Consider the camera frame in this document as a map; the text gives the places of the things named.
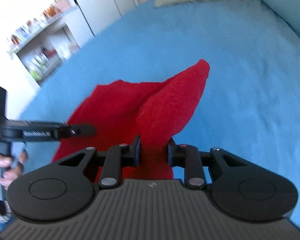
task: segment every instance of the cloth fold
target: cloth fold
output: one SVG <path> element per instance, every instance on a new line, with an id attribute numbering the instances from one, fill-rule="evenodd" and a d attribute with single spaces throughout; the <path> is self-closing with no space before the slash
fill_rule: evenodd
<path id="1" fill-rule="evenodd" d="M 122 178 L 172 179 L 172 169 L 166 162 L 167 143 L 192 117 L 209 70 L 209 64 L 199 60 L 165 82 L 118 80 L 96 86 L 68 121 L 94 125 L 96 136 L 62 140 L 53 161 L 89 146 L 106 151 L 113 145 L 130 144 L 135 135 L 140 135 L 140 165 L 124 168 Z"/>

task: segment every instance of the red fabric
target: red fabric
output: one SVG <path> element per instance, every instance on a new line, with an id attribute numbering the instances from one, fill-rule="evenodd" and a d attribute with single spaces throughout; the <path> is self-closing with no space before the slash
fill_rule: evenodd
<path id="1" fill-rule="evenodd" d="M 172 169 L 166 163 L 167 143 L 192 117 L 209 70 L 209 64 L 201 59 L 165 82 L 118 80 L 96 86 L 68 121 L 94 125 L 96 136 L 63 140 L 53 161 L 89 146 L 106 151 L 119 143 L 130 144 L 135 135 L 140 135 L 140 165 L 124 168 L 122 177 L 172 179 Z"/>

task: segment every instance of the human hand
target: human hand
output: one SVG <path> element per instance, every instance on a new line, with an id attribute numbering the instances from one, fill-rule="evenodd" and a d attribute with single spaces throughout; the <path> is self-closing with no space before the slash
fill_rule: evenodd
<path id="1" fill-rule="evenodd" d="M 23 163 L 25 163 L 28 159 L 28 155 L 26 151 L 22 151 L 18 159 L 19 159 L 19 163 L 16 166 L 16 168 L 6 170 L 3 173 L 3 178 L 0 179 L 0 184 L 4 186 L 6 190 L 9 187 L 9 185 L 22 174 Z M 12 158 L 0 155 L 0 167 L 8 168 L 11 163 L 12 163 Z"/>

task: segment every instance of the mattress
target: mattress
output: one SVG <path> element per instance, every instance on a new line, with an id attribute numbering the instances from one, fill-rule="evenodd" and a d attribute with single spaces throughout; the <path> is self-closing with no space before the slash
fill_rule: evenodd
<path id="1" fill-rule="evenodd" d="M 199 59 L 209 78 L 175 141 L 222 147 L 291 180 L 299 191 L 291 220 L 300 227 L 300 39 L 261 0 L 145 2 L 65 62 L 21 119 L 66 121 L 97 84 L 161 82 Z M 26 171 L 49 163 L 57 147 L 28 144 Z"/>

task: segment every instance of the person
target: person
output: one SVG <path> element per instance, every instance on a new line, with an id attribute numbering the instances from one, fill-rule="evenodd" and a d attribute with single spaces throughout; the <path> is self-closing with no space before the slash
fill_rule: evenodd
<path id="1" fill-rule="evenodd" d="M 9 185 L 18 178 L 23 172 L 23 164 L 27 161 L 28 155 L 25 150 L 18 157 L 19 163 L 13 168 L 6 170 L 0 179 L 0 184 L 7 190 Z M 12 158 L 0 155 L 0 167 L 8 168 L 12 163 Z M 11 209 L 7 201 L 0 201 L 0 231 L 13 221 Z"/>

